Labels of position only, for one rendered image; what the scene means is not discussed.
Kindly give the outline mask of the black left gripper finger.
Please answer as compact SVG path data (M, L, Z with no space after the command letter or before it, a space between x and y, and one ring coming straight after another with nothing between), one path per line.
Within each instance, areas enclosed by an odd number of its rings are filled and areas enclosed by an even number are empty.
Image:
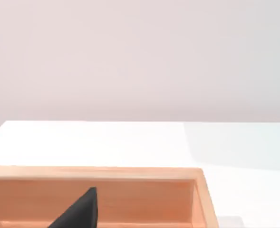
M90 188L48 228L97 228L97 188Z

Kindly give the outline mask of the shallow salmon-coloured box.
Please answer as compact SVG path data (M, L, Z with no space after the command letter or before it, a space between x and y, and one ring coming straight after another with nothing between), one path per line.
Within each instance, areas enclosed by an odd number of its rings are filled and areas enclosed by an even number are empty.
M46 228L89 188L97 228L219 228L199 168L0 166L0 228Z

